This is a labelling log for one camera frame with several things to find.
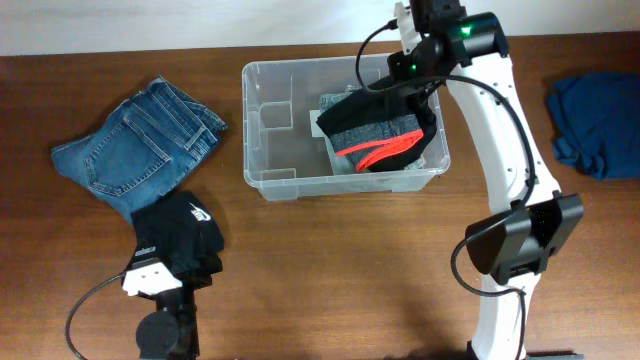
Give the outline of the clear plastic storage bin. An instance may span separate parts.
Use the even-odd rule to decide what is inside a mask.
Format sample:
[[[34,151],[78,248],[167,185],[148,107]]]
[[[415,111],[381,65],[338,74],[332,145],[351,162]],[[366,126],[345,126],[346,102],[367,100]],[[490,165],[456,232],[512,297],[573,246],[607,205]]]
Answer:
[[[345,92],[359,79],[373,83],[389,73],[384,54],[256,61],[242,70],[243,168],[248,185],[268,201],[363,192],[419,191],[451,164],[444,124],[417,167],[358,173],[336,157],[329,140],[313,138],[310,110],[321,96]]]

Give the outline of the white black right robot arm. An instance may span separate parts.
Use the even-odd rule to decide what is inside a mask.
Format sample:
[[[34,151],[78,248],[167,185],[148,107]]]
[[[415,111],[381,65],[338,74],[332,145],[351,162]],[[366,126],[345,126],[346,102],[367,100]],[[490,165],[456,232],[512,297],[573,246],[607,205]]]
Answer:
[[[526,359],[524,335],[536,285],[584,214],[546,167],[520,104],[509,45],[497,16],[470,15],[458,1],[397,3],[402,49],[389,66],[399,93],[447,87],[481,161],[490,217],[467,227],[455,247],[481,275],[470,359]]]

